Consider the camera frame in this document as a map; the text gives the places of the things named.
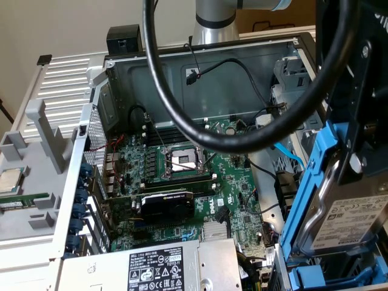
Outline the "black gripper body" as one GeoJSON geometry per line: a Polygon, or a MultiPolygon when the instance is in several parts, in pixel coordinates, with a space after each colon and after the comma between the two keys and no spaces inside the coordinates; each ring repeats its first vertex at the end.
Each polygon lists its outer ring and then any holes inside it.
{"type": "MultiPolygon", "coordinates": [[[[316,64],[323,65],[340,14],[339,1],[316,1],[316,64]]],[[[347,103],[357,83],[356,74],[366,77],[366,93],[380,102],[387,99],[387,1],[361,1],[360,22],[349,62],[329,103],[347,103]]]]}

